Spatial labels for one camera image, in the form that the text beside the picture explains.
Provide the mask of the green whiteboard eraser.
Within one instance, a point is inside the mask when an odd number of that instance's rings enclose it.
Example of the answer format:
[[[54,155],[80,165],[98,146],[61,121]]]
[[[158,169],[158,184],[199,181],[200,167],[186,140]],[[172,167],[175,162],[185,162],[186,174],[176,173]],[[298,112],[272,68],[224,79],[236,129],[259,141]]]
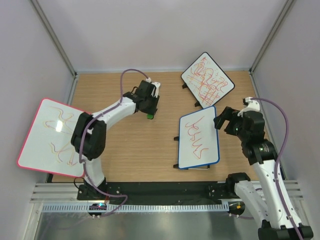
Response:
[[[150,119],[150,120],[152,120],[152,119],[154,118],[154,115],[153,115],[153,114],[148,114],[148,115],[147,115],[147,118]]]

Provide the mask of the blue framed whiteboard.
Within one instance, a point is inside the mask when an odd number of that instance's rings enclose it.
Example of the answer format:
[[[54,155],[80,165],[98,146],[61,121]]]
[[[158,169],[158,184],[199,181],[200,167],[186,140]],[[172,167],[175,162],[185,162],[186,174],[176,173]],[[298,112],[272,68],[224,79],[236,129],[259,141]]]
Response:
[[[177,163],[174,169],[208,170],[220,161],[220,143],[214,118],[215,106],[183,115],[179,119]]]

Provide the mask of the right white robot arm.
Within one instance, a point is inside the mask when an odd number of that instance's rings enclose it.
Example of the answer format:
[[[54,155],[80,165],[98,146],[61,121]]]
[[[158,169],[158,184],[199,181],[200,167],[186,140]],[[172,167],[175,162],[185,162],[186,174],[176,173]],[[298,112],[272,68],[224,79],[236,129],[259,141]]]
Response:
[[[249,176],[243,172],[229,174],[225,192],[239,197],[258,225],[260,240],[311,240],[310,226],[304,225],[289,198],[274,145],[265,138],[265,120],[260,108],[247,106],[239,111],[229,106],[214,118],[219,130],[225,121],[225,132],[241,141],[243,155],[259,178],[263,192],[260,196]]]

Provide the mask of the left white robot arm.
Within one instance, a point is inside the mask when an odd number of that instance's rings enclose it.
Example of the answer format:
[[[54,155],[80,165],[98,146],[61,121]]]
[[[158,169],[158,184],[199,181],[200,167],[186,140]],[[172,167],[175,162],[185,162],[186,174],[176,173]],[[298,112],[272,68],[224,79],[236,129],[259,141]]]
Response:
[[[107,131],[122,119],[142,112],[154,116],[160,99],[159,82],[142,81],[135,91],[124,93],[109,107],[89,114],[82,112],[76,122],[70,143],[83,165],[84,187],[95,200],[106,194],[106,177],[102,170],[101,155],[106,147]]]

